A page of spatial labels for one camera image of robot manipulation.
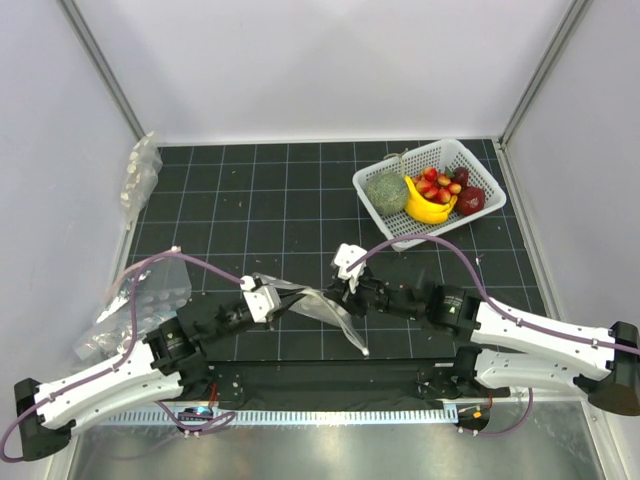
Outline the clear dotted zip bag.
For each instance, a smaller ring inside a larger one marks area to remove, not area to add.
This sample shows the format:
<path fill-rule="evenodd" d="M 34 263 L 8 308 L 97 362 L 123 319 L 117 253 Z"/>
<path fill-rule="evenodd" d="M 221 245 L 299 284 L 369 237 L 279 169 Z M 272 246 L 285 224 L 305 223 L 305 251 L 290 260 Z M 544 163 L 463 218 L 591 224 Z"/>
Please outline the clear dotted zip bag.
<path fill-rule="evenodd" d="M 291 311 L 340 328 L 346 339 L 365 358 L 370 355 L 364 338 L 356 332 L 353 326 L 352 316 L 335 301 L 328 299 L 320 290 L 261 273 L 254 273 L 254 276 L 276 289 L 284 290 L 287 293 L 302 294 L 302 298 L 290 307 Z"/>

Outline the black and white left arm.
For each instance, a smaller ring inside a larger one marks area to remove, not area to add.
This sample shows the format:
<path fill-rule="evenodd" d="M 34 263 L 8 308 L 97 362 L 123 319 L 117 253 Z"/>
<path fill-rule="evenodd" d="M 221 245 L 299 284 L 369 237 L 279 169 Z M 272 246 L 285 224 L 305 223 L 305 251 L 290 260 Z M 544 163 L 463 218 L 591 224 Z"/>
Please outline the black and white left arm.
<path fill-rule="evenodd" d="M 200 400 L 213 382 L 214 343 L 279 319 L 293 310 L 318 318 L 324 299 L 314 290 L 246 293 L 225 305 L 198 296 L 122 355 L 50 383 L 32 378 L 14 387 L 21 460 L 44 459 L 96 423 L 135 406 Z"/>

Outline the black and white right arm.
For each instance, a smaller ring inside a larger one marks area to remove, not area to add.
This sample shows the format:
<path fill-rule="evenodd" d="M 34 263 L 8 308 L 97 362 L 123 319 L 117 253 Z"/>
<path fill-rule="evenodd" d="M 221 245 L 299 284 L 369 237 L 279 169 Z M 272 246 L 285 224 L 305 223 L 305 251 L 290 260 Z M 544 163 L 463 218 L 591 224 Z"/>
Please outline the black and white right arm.
<path fill-rule="evenodd" d="M 603 411 L 639 413 L 639 330 L 632 324 L 564 323 L 461 287 L 424 281 L 395 289 L 370 274 L 355 286 L 334 278 L 326 294 L 352 315 L 375 310 L 469 345 L 475 362 L 450 372 L 460 395 L 475 395 L 483 387 L 576 390 Z"/>

